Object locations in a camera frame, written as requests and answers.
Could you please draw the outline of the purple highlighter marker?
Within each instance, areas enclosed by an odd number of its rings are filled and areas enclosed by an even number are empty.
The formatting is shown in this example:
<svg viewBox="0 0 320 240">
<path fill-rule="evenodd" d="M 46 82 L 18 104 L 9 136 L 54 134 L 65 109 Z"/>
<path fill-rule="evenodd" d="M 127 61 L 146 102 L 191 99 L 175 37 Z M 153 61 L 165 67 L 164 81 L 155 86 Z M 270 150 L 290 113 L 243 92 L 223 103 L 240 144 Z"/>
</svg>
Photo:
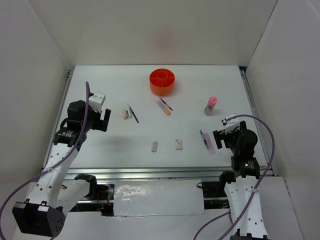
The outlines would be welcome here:
<svg viewBox="0 0 320 240">
<path fill-rule="evenodd" d="M 207 132 L 205 132 L 203 135 L 204 135 L 205 141 L 206 141 L 206 143 L 207 143 L 208 153 L 209 153 L 210 155 L 215 154 L 215 153 L 216 153 L 216 150 L 215 150 L 215 148 L 214 148 L 214 145 L 213 145 L 213 143 L 212 143 L 212 140 L 211 140 L 209 134 L 208 134 Z"/>
</svg>

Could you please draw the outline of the green gel pen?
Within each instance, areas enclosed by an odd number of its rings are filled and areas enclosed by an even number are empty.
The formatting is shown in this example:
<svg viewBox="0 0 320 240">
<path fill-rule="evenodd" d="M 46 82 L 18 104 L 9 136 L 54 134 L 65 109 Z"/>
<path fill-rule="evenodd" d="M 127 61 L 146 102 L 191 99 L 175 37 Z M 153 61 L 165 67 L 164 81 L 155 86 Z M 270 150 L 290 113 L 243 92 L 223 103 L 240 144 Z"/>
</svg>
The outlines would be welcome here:
<svg viewBox="0 0 320 240">
<path fill-rule="evenodd" d="M 205 147 L 208 148 L 208 144 L 207 144 L 206 138 L 205 138 L 202 130 L 200 130 L 199 132 L 200 132 L 200 135 L 201 135 L 201 137 L 202 137 L 202 140 L 203 140 L 203 142 L 204 142 Z"/>
</svg>

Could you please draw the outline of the pink glue bottle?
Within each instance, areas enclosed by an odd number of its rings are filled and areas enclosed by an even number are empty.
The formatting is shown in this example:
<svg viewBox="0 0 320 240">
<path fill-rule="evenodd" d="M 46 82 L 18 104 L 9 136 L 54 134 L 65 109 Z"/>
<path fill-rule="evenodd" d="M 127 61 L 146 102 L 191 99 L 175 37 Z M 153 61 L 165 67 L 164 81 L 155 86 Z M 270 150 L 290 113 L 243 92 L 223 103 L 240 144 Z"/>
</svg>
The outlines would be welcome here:
<svg viewBox="0 0 320 240">
<path fill-rule="evenodd" d="M 204 109 L 204 113 L 207 115 L 207 116 L 212 116 L 213 115 L 213 112 L 214 112 L 214 108 L 216 106 L 218 102 L 218 99 L 216 97 L 210 97 L 208 102 L 207 102 L 207 105 Z"/>
</svg>

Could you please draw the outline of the purple gel pen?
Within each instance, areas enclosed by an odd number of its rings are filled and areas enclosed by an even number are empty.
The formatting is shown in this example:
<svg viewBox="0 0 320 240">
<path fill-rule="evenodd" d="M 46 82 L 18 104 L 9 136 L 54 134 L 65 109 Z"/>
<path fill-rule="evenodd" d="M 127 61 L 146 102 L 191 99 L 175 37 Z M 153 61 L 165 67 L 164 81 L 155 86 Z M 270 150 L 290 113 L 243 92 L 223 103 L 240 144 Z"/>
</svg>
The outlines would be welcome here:
<svg viewBox="0 0 320 240">
<path fill-rule="evenodd" d="M 129 110 L 130 110 L 131 114 L 133 115 L 133 117 L 134 117 L 135 121 L 136 121 L 137 123 L 139 123 L 139 120 L 138 120 L 138 118 L 137 118 L 137 116 L 136 116 L 135 112 L 133 111 L 132 107 L 130 106 L 130 104 L 127 104 L 127 106 L 128 106 L 128 108 L 129 108 Z"/>
</svg>

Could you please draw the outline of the orange highlighter marker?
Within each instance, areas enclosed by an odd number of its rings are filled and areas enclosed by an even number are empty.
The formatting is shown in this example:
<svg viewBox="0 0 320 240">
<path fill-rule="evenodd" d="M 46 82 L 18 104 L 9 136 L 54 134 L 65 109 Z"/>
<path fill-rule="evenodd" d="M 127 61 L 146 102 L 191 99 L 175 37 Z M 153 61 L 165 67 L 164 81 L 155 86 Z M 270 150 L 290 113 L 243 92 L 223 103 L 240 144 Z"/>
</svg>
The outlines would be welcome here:
<svg viewBox="0 0 320 240">
<path fill-rule="evenodd" d="M 167 115 L 171 115 L 171 111 L 165 106 L 165 104 L 161 100 L 156 100 L 155 103 L 163 110 L 163 112 Z"/>
</svg>

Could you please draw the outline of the red gel pen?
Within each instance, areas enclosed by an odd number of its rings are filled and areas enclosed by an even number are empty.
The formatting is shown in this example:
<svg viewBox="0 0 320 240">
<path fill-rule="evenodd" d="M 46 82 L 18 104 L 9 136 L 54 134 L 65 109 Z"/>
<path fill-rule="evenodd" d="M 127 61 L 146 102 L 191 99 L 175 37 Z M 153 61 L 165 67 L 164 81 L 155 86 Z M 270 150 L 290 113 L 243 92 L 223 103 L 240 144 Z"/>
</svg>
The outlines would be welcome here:
<svg viewBox="0 0 320 240">
<path fill-rule="evenodd" d="M 159 96 L 158 98 L 170 111 L 173 112 L 173 108 L 167 102 L 165 102 L 165 100 L 162 97 Z"/>
</svg>

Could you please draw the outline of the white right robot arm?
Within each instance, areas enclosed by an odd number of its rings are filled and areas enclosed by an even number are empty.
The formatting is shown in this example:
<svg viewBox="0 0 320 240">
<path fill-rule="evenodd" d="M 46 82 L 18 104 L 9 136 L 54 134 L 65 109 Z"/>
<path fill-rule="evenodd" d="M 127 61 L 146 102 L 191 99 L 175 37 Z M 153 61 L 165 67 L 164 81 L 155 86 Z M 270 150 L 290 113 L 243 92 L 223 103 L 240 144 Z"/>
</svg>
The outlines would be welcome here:
<svg viewBox="0 0 320 240">
<path fill-rule="evenodd" d="M 245 121 L 223 120 L 224 129 L 213 132 L 218 149 L 226 147 L 232 152 L 231 170 L 219 177 L 218 190 L 227 196 L 230 229 L 222 235 L 231 240 L 267 240 L 269 238 L 263 216 L 257 183 L 260 167 L 255 158 L 257 135 L 247 129 Z"/>
</svg>

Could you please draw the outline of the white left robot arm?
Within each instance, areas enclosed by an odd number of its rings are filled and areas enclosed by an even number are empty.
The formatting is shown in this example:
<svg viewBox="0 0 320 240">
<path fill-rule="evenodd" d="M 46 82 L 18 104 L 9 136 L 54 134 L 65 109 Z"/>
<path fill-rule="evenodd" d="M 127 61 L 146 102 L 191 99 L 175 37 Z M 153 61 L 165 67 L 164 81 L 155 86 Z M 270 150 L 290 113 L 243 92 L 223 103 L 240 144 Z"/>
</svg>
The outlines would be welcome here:
<svg viewBox="0 0 320 240">
<path fill-rule="evenodd" d="M 50 158 L 44 175 L 23 202 L 16 202 L 12 213 L 19 230 L 24 234 L 55 238 L 65 224 L 65 219 L 77 202 L 97 197 L 97 179 L 90 174 L 78 174 L 70 184 L 63 182 L 72 162 L 87 139 L 87 132 L 106 132 L 111 110 L 106 109 L 101 118 L 104 99 L 71 102 L 67 117 L 53 138 Z"/>
</svg>

